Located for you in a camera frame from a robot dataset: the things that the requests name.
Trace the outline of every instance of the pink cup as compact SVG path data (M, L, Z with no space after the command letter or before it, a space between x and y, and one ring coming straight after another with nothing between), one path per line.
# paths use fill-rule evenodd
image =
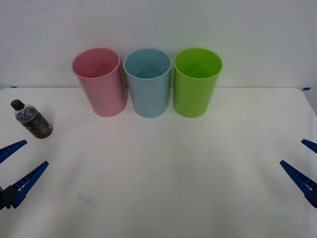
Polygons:
M91 106L102 117L119 114L127 104L119 65L119 56L107 48L87 50L72 63Z

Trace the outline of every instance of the white tabletop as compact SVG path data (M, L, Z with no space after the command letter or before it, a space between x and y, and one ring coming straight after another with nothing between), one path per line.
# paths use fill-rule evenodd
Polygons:
M10 102L52 123L36 139ZM284 169L317 180L317 118L297 89L215 89L205 115L172 101L155 119L128 100L112 118L80 88L0 90L0 148L28 144L0 166L6 187L50 165L17 208L0 211L1 238L315 238L317 210Z

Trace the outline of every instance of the bottle cap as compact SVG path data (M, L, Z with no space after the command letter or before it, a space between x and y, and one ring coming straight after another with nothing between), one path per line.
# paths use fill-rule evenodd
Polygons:
M23 102L21 102L20 100L16 99L16 100L13 100L11 102L11 106L16 110L16 111L19 111L19 110L22 110L25 105Z

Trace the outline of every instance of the blue cup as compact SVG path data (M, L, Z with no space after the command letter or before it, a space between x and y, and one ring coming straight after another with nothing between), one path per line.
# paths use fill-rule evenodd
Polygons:
M125 58L123 68L137 114L155 118L166 111L171 67L169 55L156 49L141 49Z

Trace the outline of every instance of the cup rim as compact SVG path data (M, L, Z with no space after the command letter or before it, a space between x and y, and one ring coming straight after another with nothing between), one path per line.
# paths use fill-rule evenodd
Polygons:
M175 62L175 61L176 61L176 58L179 56L180 53L182 53L182 52L184 52L184 51L187 51L187 50L192 50L192 49L205 50L205 51L209 51L209 52L215 54L215 55L219 58L220 63L221 63L221 67L220 67L218 73L216 73L216 74L214 74L214 75L212 75L212 76L210 76L210 77L208 77L208 78L194 78L194 77L190 77L190 76L185 75L184 73L182 73L182 72L176 67L176 62ZM207 48L202 48L202 47L190 47L190 48L186 48L186 49L182 50L181 52L179 52L179 53L175 56L175 58L174 58L174 67L175 67L175 69L177 70L177 72L179 72L181 75L183 75L183 76L185 76L185 77L187 77L187 78L194 79L194 80L205 80L205 79L209 79L209 78L215 77L217 74L219 74L219 73L221 72L222 66L223 66L223 62L222 62L222 59L219 57L219 55L217 55L215 52L213 52L213 51L211 51L211 50L209 50L209 49L207 49Z
M79 74L77 74L77 73L74 71L74 68L73 68L75 60L76 60L79 56L81 56L82 54L84 54L84 53L86 53L86 52L88 52L88 51L97 50L97 49L109 50L109 51L112 51L113 53L115 53L115 55L118 57L118 64L117 64L117 66L116 66L111 72L109 72L109 73L107 73L107 74L105 74L105 75L103 75L103 76L100 76L100 77L87 78L87 77L83 77L83 76L80 76ZM103 77L105 77L105 76L108 76L108 75L112 74L113 72L115 72L115 71L117 70L117 68L118 68L119 66L120 66L120 56L119 56L114 50L112 50L112 49L110 49L110 48L106 48L106 47L96 47L96 48L87 49L87 50L85 50L85 51L79 53L79 54L73 59L73 61L72 61L72 63L71 63L71 70L73 71L73 73L74 73L76 76L78 76L78 77L80 77L80 78L84 78L84 79L99 79L99 78L103 78Z
M165 73L163 73L163 74L161 74L160 76L155 77L155 78L138 78L138 77L136 77L136 76L130 74L130 73L126 70L126 68L125 68L125 61L126 61L127 58L128 58L130 55L132 55L133 53L135 53L135 52L137 52L137 51L143 51L143 50L156 50L156 51L161 51L161 52L163 52L164 54L166 54L166 55L168 56L169 62L170 62L168 70L167 70ZM140 80L154 80L154 79L161 78L162 76L165 76L168 72L170 72L170 70L171 70L171 68L172 68L172 65L173 65L173 61L172 61L171 57L169 56L169 54L166 53L165 51L160 50L160 49L157 49L157 48L141 48L141 49L138 49L138 50L133 51L133 52L131 52L130 54L128 54L128 55L124 58L124 61L123 61L123 69L124 69L124 71L126 72L126 74L128 74L129 76L131 76L131 77L133 77L133 78L140 79Z

